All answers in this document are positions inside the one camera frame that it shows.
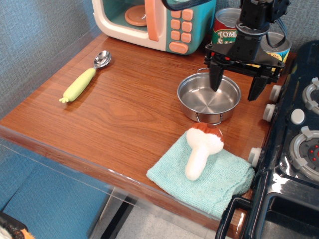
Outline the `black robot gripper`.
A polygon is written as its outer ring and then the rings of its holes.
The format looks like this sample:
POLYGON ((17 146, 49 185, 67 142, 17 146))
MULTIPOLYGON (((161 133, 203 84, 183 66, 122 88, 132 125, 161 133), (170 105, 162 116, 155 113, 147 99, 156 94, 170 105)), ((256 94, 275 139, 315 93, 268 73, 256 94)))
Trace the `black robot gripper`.
POLYGON ((253 77, 248 101, 254 101, 268 83, 279 79, 285 64, 263 50, 258 53, 263 36, 269 32, 268 23, 255 27, 238 22, 236 28, 238 33, 235 42, 206 45, 204 63, 209 69, 210 86, 215 92, 225 70, 253 77))

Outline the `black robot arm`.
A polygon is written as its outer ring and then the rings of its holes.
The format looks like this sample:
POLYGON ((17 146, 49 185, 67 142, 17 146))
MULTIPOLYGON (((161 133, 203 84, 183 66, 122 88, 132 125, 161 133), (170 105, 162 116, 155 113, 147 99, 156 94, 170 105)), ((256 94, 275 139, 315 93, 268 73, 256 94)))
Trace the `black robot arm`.
POLYGON ((209 68, 212 90, 217 91, 224 70, 251 76, 253 81, 248 100, 254 101, 267 84, 277 82, 285 64, 261 48, 268 36, 270 24, 277 22, 284 33, 281 16, 287 13, 288 0, 243 0, 241 14, 236 21, 237 36, 233 43, 208 44, 204 63, 209 68))

